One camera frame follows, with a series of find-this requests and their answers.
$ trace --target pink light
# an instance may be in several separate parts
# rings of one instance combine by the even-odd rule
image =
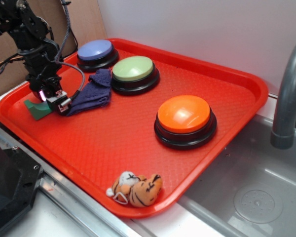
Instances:
[[[39,95],[40,95],[40,98],[42,99],[42,101],[46,101],[46,97],[45,97],[44,92],[42,90],[39,91]]]

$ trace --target green block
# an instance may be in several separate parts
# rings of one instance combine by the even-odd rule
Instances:
[[[35,120],[39,120],[42,117],[45,117],[46,115],[53,112],[48,106],[46,101],[36,104],[36,103],[32,103],[29,100],[26,100],[24,101],[24,104],[29,109],[31,115],[34,117]]]

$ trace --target stuffed toy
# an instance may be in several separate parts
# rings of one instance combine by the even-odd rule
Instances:
[[[144,175],[135,176],[125,171],[107,189],[107,196],[113,197],[121,204],[130,203],[134,207],[145,207],[154,204],[162,189],[160,175],[153,174],[149,179]]]

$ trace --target blue button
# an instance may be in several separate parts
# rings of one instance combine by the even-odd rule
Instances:
[[[105,39],[98,39],[86,43],[78,50],[81,60],[91,61],[106,56],[112,50],[112,43]]]

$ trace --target orange button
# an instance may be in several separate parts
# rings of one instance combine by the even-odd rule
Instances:
[[[208,103],[194,95],[179,95],[164,102],[158,110],[163,128],[174,133],[191,133],[201,129],[210,118]]]

